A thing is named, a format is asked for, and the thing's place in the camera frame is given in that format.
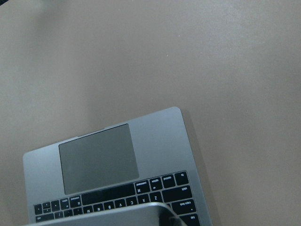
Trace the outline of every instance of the beige table surface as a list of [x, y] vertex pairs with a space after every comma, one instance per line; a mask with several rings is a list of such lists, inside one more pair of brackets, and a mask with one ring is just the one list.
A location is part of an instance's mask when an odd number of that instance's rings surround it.
[[301, 225], [300, 0], [0, 6], [0, 224], [24, 153], [171, 106], [214, 225]]

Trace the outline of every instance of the laptop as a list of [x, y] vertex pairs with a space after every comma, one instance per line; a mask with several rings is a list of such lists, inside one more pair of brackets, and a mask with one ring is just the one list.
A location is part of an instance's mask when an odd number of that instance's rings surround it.
[[188, 226], [211, 226], [178, 107], [23, 156], [30, 223], [162, 202]]
[[27, 226], [187, 226], [166, 204], [149, 202]]

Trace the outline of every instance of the laptop key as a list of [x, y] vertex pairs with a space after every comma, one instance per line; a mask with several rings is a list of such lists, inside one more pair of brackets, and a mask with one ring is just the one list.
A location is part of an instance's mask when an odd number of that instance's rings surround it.
[[173, 211], [179, 215], [196, 211], [196, 206], [194, 205], [194, 201], [192, 199], [174, 202], [171, 205], [173, 207]]
[[142, 194], [150, 191], [150, 185], [148, 180], [135, 183], [135, 187], [137, 194]]
[[63, 217], [64, 217], [64, 216], [63, 216], [63, 212], [60, 211], [60, 212], [56, 212], [56, 213], [55, 213], [55, 218], [56, 218], [56, 219], [63, 218]]
[[139, 204], [147, 203], [147, 202], [150, 202], [150, 199], [149, 199], [149, 195], [148, 195], [148, 194], [142, 194], [142, 195], [139, 195], [139, 196], [138, 196], [138, 203], [139, 203]]
[[137, 205], [136, 197], [127, 198], [127, 206]]
[[76, 208], [76, 209], [73, 209], [73, 214], [76, 216], [76, 215], [79, 215], [79, 214], [83, 214], [83, 210], [81, 208]]
[[176, 187], [162, 191], [164, 202], [173, 202], [192, 197], [190, 186]]
[[43, 203], [43, 209], [50, 208], [50, 202]]
[[81, 206], [81, 201], [80, 201], [80, 196], [79, 195], [71, 197], [69, 200], [70, 200], [70, 206], [71, 206], [71, 208]]
[[92, 206], [85, 206], [83, 208], [83, 210], [84, 210], [84, 213], [92, 213], [93, 212]]
[[162, 189], [161, 178], [154, 178], [150, 180], [150, 187], [152, 191], [157, 191]]
[[50, 213], [51, 212], [51, 208], [47, 208], [47, 209], [43, 209], [43, 213]]
[[36, 215], [43, 213], [42, 204], [34, 205], [34, 213]]
[[126, 206], [126, 201], [124, 201], [124, 199], [116, 200], [115, 201], [115, 206], [116, 206], [116, 208], [125, 207]]
[[94, 210], [94, 212], [102, 211], [103, 210], [103, 205], [101, 203], [96, 204], [96, 205], [93, 206], [93, 210]]
[[61, 199], [60, 202], [61, 202], [61, 209], [62, 210], [65, 210], [65, 209], [69, 208], [69, 201], [68, 201], [68, 199]]
[[60, 202], [58, 200], [51, 202], [51, 209], [53, 212], [60, 210]]
[[160, 192], [150, 193], [150, 201], [151, 202], [163, 202], [161, 193]]
[[73, 216], [72, 210], [65, 210], [64, 211], [64, 217], [71, 217]]
[[53, 213], [41, 215], [36, 217], [36, 223], [46, 220], [53, 220], [55, 217], [53, 216]]
[[174, 175], [177, 185], [188, 184], [188, 177], [186, 172], [176, 173]]
[[162, 180], [164, 188], [175, 186], [174, 176], [172, 174], [162, 177]]
[[189, 226], [201, 226], [198, 220], [197, 214], [191, 214], [186, 216], [180, 216], [180, 218]]
[[113, 203], [113, 202], [105, 202], [105, 203], [103, 204], [103, 206], [104, 206], [104, 209], [105, 209], [105, 210], [111, 210], [111, 209], [114, 208], [114, 203]]

